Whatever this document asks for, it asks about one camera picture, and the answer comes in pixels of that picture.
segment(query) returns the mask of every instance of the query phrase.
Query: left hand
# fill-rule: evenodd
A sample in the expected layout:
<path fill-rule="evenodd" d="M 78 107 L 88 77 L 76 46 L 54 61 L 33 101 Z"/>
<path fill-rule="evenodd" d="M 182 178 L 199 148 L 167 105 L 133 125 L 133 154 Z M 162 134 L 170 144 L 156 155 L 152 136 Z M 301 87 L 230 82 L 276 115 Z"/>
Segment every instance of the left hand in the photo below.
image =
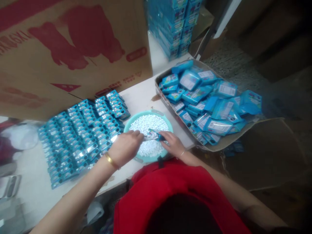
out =
<path fill-rule="evenodd" d="M 108 154 L 115 164 L 122 167 L 137 155 L 143 138 L 144 135 L 138 130 L 122 133 L 112 144 Z"/>

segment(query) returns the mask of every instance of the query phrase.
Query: gold bracelet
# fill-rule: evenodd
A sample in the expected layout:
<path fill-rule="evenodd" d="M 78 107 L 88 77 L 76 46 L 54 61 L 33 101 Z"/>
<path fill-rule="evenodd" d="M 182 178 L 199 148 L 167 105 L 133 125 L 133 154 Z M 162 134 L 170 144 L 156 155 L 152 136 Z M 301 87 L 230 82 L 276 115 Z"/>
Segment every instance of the gold bracelet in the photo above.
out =
<path fill-rule="evenodd" d="M 110 155 L 108 154 L 108 152 L 106 152 L 104 154 L 107 158 L 107 161 L 109 161 L 109 163 L 116 169 L 116 170 L 120 170 L 120 167 L 111 159 Z"/>

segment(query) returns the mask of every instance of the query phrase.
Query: hand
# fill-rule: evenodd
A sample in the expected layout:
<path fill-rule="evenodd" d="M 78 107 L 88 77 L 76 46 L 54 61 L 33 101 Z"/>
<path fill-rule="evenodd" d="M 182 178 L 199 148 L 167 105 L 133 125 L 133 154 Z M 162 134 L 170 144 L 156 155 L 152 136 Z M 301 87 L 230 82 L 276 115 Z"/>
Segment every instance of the hand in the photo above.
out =
<path fill-rule="evenodd" d="M 122 133 L 114 141 L 108 154 L 117 166 L 122 167 L 137 155 L 143 138 L 144 135 L 138 130 Z"/>
<path fill-rule="evenodd" d="M 162 146 L 173 156 L 179 158 L 181 154 L 186 150 L 181 140 L 172 132 L 161 131 L 159 132 L 168 141 L 169 145 L 161 142 Z"/>

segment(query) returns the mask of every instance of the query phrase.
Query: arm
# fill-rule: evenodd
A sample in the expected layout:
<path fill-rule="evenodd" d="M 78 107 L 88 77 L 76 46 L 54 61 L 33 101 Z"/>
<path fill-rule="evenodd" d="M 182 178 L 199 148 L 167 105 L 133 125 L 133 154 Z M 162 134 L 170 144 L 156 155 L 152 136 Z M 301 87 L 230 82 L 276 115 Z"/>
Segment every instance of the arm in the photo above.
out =
<path fill-rule="evenodd" d="M 230 180 L 220 172 L 211 168 L 192 153 L 186 151 L 182 142 L 171 132 L 160 132 L 168 141 L 169 146 L 162 142 L 163 147 L 172 155 L 183 161 L 188 166 L 202 166 L 214 178 L 220 186 L 226 198 L 233 208 L 244 214 L 267 231 L 275 227 L 286 227 L 287 224 L 281 220 L 273 211 L 266 207 L 254 195 L 245 190 L 234 181 Z"/>
<path fill-rule="evenodd" d="M 119 135 L 108 152 L 114 163 L 123 166 L 129 162 L 137 154 L 143 137 L 139 131 Z M 31 234 L 73 232 L 100 188 L 115 171 L 116 168 L 105 156 L 100 158 L 88 174 L 48 212 Z"/>

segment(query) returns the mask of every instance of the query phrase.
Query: blue plastic container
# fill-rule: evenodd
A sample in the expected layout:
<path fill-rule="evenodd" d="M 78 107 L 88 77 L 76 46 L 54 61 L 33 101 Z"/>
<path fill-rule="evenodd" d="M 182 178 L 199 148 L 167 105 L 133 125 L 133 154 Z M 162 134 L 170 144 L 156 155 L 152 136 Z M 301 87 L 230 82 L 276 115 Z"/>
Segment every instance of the blue plastic container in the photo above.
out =
<path fill-rule="evenodd" d="M 167 119 L 167 117 L 165 116 L 164 113 L 160 112 L 160 111 L 157 111 L 157 110 L 148 110 L 148 111 L 143 111 L 143 112 L 140 112 L 138 114 L 135 114 L 134 116 L 132 116 L 129 121 L 127 122 L 126 126 L 124 127 L 124 132 L 128 132 L 129 131 L 129 128 L 131 126 L 131 124 L 137 120 L 139 117 L 143 116 L 143 115 L 157 115 L 159 117 L 161 117 L 165 122 L 166 124 L 168 125 L 168 128 L 169 128 L 169 131 L 173 133 L 173 128 L 172 128 L 172 125 L 170 123 L 170 121 Z M 161 152 L 161 154 L 155 156 L 155 157 L 142 157 L 141 155 L 137 154 L 134 158 L 134 160 L 140 162 L 140 163 L 153 163 L 153 162 L 156 162 L 157 161 L 157 158 L 159 156 L 161 156 L 162 158 L 166 156 L 167 154 L 167 150 L 163 150 Z"/>

